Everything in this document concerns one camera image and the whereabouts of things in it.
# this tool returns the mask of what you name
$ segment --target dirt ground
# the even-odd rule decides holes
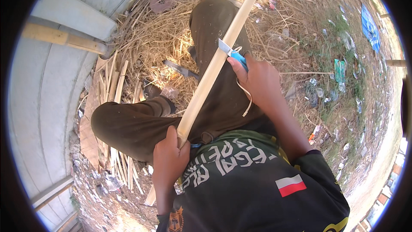
[[[349,231],[372,206],[388,177],[399,146],[399,86],[403,71],[387,68],[384,64],[385,59],[403,57],[394,26],[390,18],[381,19],[378,16],[377,13],[386,13],[379,0],[275,0],[275,11],[269,9],[267,0],[257,2],[263,9],[254,8],[245,23],[248,36],[253,38],[251,46],[257,59],[270,61],[280,72],[333,72],[335,58],[347,61],[346,93],[339,92],[337,82],[323,74],[285,74],[281,76],[281,83],[285,95],[295,84],[295,96],[288,99],[288,103],[307,136],[311,135],[316,126],[320,127],[313,138],[313,147],[323,153],[332,171],[339,177],[338,181],[351,207],[346,229]],[[379,29],[381,47],[378,54],[372,50],[362,33],[362,3],[366,5]],[[188,19],[190,12],[181,14],[182,18]],[[275,15],[281,22],[273,23],[271,15]],[[154,13],[145,12],[145,16],[147,20],[157,18]],[[119,27],[126,19],[126,15],[119,16]],[[136,27],[144,25],[147,20],[135,22]],[[181,36],[190,38],[188,26],[179,32]],[[356,45],[354,49],[345,48],[346,36],[342,35],[345,32],[353,38]],[[122,43],[125,43],[123,39],[117,37],[113,45],[123,49]],[[170,49],[174,54],[177,54],[175,51],[179,52],[171,60],[176,62],[179,57],[181,59],[177,63],[196,71],[190,55],[182,49],[189,45],[182,44],[182,40],[177,39],[176,45],[171,45]],[[165,80],[159,79],[164,74],[165,67],[153,65],[152,62],[145,64],[145,58],[142,57],[145,53],[142,51],[145,51],[142,45],[120,50],[121,57],[132,63],[126,74],[123,102],[128,102],[131,98],[130,92],[134,90],[137,72],[146,74],[148,79],[154,80],[156,77],[160,82],[153,83],[161,88],[165,83]],[[167,81],[181,90],[181,97],[186,97],[184,101],[182,98],[174,100],[180,116],[183,115],[196,84],[192,78],[185,81],[181,76],[170,74],[169,72],[167,75]],[[317,81],[316,85],[310,84],[311,78]],[[190,90],[187,90],[185,82],[189,83]],[[317,89],[322,89],[324,96],[318,98],[314,94]],[[331,98],[333,90],[338,93],[338,99],[325,102],[326,98]],[[357,98],[361,102],[361,113],[357,111]],[[96,185],[107,188],[104,174],[95,179],[92,168],[85,165],[87,161],[75,151],[73,156],[80,163],[77,163],[79,167],[74,168],[77,170],[74,171],[76,181],[80,183],[76,183],[73,201],[79,204],[80,216],[88,231],[156,229],[155,205],[149,207],[144,204],[151,187],[150,174],[143,171],[138,174],[143,195],[136,186],[134,192],[127,186],[122,186],[107,194],[103,192],[98,198],[93,196],[91,189],[96,188]],[[85,186],[86,180],[91,183],[89,188]]]

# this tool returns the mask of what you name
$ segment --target knife blade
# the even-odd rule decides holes
[[[229,57],[235,58],[242,64],[243,68],[248,72],[248,66],[246,65],[246,59],[242,57],[237,51],[234,51],[228,44],[224,43],[223,40],[219,39],[219,49],[223,50]]]
[[[163,60],[163,64],[167,65],[168,67],[175,70],[176,72],[183,75],[184,77],[192,76],[192,77],[196,78],[197,80],[199,80],[199,75],[198,74],[195,74],[192,71],[190,71],[190,70],[188,70],[184,67],[181,67],[178,64],[173,63],[172,61],[169,61],[169,60],[165,59],[165,60]]]

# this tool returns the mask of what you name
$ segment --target red and white flag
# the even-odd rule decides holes
[[[306,189],[306,185],[305,183],[303,183],[303,180],[299,174],[295,175],[292,178],[281,178],[279,180],[276,180],[275,182],[282,197]]]

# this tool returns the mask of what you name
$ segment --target left hand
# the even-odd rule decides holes
[[[153,151],[152,181],[157,193],[168,193],[182,175],[189,162],[190,142],[178,148],[176,128],[169,126],[166,138],[158,142]]]

